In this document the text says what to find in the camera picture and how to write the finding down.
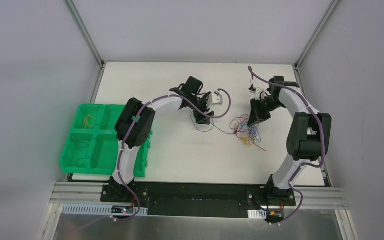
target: black bracket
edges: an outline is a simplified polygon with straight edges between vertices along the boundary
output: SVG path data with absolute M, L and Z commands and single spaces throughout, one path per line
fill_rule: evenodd
M 137 185 L 134 181 L 129 183 L 128 187 L 136 193 L 140 205 L 146 207 L 148 205 L 148 189 L 141 187 L 140 184 Z M 133 198 L 132 193 L 130 193 L 123 185 L 116 182 L 111 176 L 108 184 L 105 184 L 102 187 L 100 201 L 103 203 L 131 203 Z
M 317 117 L 323 126 L 324 147 L 325 154 L 327 154 L 329 150 L 329 139 L 331 137 L 332 117 L 327 113 L 319 113 Z M 316 135 L 309 135 L 309 128 L 316 131 Z M 295 161 L 316 161 L 322 155 L 321 145 L 320 129 L 314 116 L 305 112 L 295 113 L 286 140 L 287 153 L 291 155 Z
M 283 76 L 274 76 L 272 79 L 269 80 L 269 82 L 286 87 L 300 87 L 296 82 L 285 81 L 285 78 Z M 253 85 L 251 85 L 251 87 L 249 88 L 250 91 L 254 89 L 255 88 Z M 266 96 L 264 99 L 261 100 L 251 99 L 251 113 L 249 114 L 248 127 L 267 121 L 271 117 L 270 112 L 280 107 L 285 107 L 279 101 L 281 89 L 281 87 L 270 85 L 270 87 L 267 88 L 267 91 L 271 94 L 270 96 Z
M 139 110 L 143 107 L 141 101 L 136 98 L 130 98 L 124 107 L 123 112 L 120 114 L 117 122 L 115 123 L 115 131 L 117 131 L 117 139 L 122 141 L 129 131 L 130 126 L 133 121 L 136 121 L 133 129 L 128 136 L 128 139 L 125 143 L 128 145 L 130 149 L 133 147 L 142 146 L 146 140 L 148 139 L 152 124 L 155 117 L 155 111 L 152 108 L 145 107 L 140 114 L 139 119 L 135 119 Z
M 193 103 L 193 105 L 198 107 L 201 112 L 207 113 L 208 111 L 210 111 L 208 107 L 208 99 L 210 97 L 211 92 L 201 93 L 203 87 L 203 82 L 193 76 L 190 76 L 185 84 L 181 84 L 179 87 L 172 88 L 170 89 L 170 91 L 187 98 L 191 103 Z M 209 117 L 203 116 L 195 108 L 193 108 L 192 105 L 189 104 L 189 102 L 183 100 L 180 109 L 186 107 L 193 109 L 193 116 L 195 117 L 195 121 L 197 124 L 210 124 Z M 214 112 L 209 112 L 207 113 L 207 115 L 214 116 Z

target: tangled wires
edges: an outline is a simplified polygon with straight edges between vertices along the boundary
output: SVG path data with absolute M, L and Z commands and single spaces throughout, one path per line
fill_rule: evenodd
M 248 114 L 242 114 L 236 117 L 230 122 L 230 129 L 233 130 L 233 134 L 242 140 L 244 144 L 248 146 L 255 145 L 266 152 L 264 148 L 257 145 L 257 143 L 261 143 L 261 136 L 258 129 L 259 124 L 248 127 L 249 119 L 250 116 Z

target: white table surface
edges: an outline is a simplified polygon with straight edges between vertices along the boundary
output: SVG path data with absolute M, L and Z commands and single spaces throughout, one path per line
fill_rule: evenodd
M 291 65 L 252 64 L 254 72 L 269 80 L 284 76 L 296 82 Z M 215 119 L 217 127 L 230 132 L 229 123 L 242 114 L 249 114 L 251 75 L 248 64 L 222 63 L 151 63 L 108 62 L 96 96 L 96 104 L 125 104 L 130 98 L 143 102 L 167 94 L 168 90 L 185 83 L 189 76 L 201 80 L 202 92 L 222 88 L 232 98 L 229 113 Z M 267 88 L 258 82 L 257 86 Z M 218 116 L 227 108 L 228 98 L 223 96 L 223 106 L 211 110 Z M 136 177 L 138 182 L 182 182 L 218 184 L 265 184 L 276 172 L 287 155 L 286 139 L 292 117 L 285 108 L 271 113 L 271 119 L 259 125 L 262 142 L 246 146 L 234 135 L 217 129 L 200 132 L 191 120 L 192 110 L 184 108 L 167 113 L 154 120 L 151 149 L 148 154 L 146 177 Z M 211 126 L 198 125 L 202 130 Z M 77 180 L 106 180 L 109 176 L 74 174 Z M 320 169 L 307 167 L 295 182 L 296 185 L 323 186 Z

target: white connector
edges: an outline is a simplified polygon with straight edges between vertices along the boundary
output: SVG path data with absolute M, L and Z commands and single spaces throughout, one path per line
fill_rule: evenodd
M 218 90 L 215 90 L 212 92 L 208 97 L 208 108 L 210 106 L 221 106 L 223 105 L 223 97 L 220 95 L 220 92 Z

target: aluminum frame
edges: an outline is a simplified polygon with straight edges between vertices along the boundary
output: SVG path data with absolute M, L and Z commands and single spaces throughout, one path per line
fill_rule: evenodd
M 60 215 L 65 205 L 123 205 L 130 203 L 100 202 L 102 187 L 98 182 L 57 182 L 52 192 L 45 220 L 40 230 L 40 240 L 52 240 L 57 230 Z M 351 218 L 344 191 L 333 187 L 297 187 L 304 200 L 302 210 L 335 210 L 337 222 L 343 239 L 358 239 Z

